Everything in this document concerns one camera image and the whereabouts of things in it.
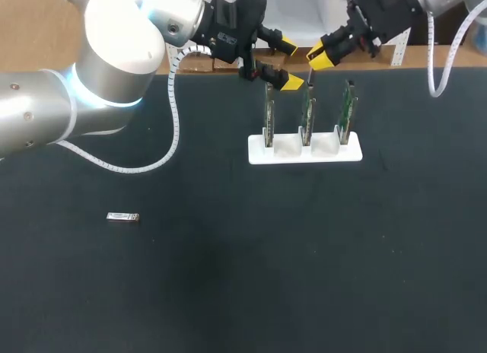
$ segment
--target black mat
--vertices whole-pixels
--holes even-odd
[[[485,352],[487,72],[454,71],[439,100],[424,71],[320,74],[318,129],[345,78],[360,164],[250,166],[264,89],[233,76],[177,79],[180,148],[150,174],[56,146],[1,162],[0,351]],[[122,133],[76,143],[157,160],[165,84]],[[295,131],[301,95],[277,108]]]

